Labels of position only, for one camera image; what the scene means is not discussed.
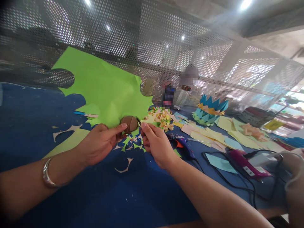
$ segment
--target person's right hand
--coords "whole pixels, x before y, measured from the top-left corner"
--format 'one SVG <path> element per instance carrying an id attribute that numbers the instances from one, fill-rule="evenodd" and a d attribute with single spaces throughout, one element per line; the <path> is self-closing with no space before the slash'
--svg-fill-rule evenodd
<path id="1" fill-rule="evenodd" d="M 173 151 L 164 130 L 145 122 L 141 123 L 141 128 L 143 145 L 148 152 L 151 152 L 160 168 L 168 169 L 172 163 L 180 159 Z"/>

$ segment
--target hand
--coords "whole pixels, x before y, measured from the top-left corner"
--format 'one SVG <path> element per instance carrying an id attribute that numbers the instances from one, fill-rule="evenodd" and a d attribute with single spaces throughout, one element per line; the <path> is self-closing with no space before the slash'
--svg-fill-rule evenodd
<path id="1" fill-rule="evenodd" d="M 168 169 L 170 164 L 180 160 L 162 129 L 145 122 L 142 122 L 141 128 L 143 145 L 151 152 L 160 168 Z"/>
<path id="2" fill-rule="evenodd" d="M 95 165 L 102 161 L 114 148 L 117 142 L 126 135 L 122 135 L 128 125 L 123 123 L 109 129 L 104 124 L 99 124 L 74 148 L 86 165 Z"/>

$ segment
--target paper crown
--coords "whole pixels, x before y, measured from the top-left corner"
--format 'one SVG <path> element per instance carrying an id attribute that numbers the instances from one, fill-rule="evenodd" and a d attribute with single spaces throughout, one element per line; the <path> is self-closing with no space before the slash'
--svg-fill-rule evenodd
<path id="1" fill-rule="evenodd" d="M 200 100 L 200 104 L 197 105 L 196 111 L 192 114 L 193 118 L 199 124 L 209 126 L 219 118 L 221 115 L 225 115 L 225 111 L 228 108 L 228 100 L 219 103 L 219 99 L 212 102 L 212 97 L 207 100 L 207 95 L 204 94 Z"/>

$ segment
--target person's left hand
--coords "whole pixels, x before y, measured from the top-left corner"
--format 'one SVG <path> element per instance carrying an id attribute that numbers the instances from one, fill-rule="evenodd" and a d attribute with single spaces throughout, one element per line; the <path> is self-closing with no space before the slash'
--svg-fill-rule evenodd
<path id="1" fill-rule="evenodd" d="M 110 153 L 117 142 L 126 138 L 126 135 L 122 135 L 121 132 L 127 127 L 126 123 L 111 129 L 102 123 L 98 124 L 74 150 L 80 153 L 81 159 L 86 165 L 95 165 Z"/>

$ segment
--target blue tablecloth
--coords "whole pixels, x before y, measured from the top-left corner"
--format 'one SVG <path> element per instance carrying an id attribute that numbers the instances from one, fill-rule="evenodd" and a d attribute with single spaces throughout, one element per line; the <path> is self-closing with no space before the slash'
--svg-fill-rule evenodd
<path id="1" fill-rule="evenodd" d="M 65 97 L 56 90 L 3 85 L 0 171 L 43 158 L 73 133 L 60 134 L 55 143 L 53 132 L 80 124 L 90 130 L 86 117 L 73 114 L 73 110 L 84 104 L 84 98 L 77 94 Z M 185 110 L 181 114 L 193 120 L 190 112 L 194 108 Z M 184 134 L 179 127 L 174 128 L 173 133 Z M 228 135 L 216 125 L 211 129 Z M 247 191 L 230 187 L 203 159 L 203 151 L 215 149 L 199 142 L 189 143 L 206 175 L 250 202 Z M 122 174 L 115 171 L 114 167 L 121 170 L 126 167 L 127 158 L 133 158 L 129 171 Z M 199 168 L 196 163 L 188 162 Z M 221 173 L 234 185 L 252 188 L 240 175 Z M 269 177 L 263 181 L 254 181 L 254 184 L 259 194 L 268 197 L 274 179 Z M 283 184 L 279 183 L 271 202 L 259 198 L 256 202 L 259 208 L 285 206 Z M 174 179 L 158 167 L 149 153 L 137 148 L 126 152 L 113 150 L 102 162 L 87 168 L 69 185 L 28 212 L 19 223 L 32 227 L 158 227 L 198 219 L 198 213 Z"/>

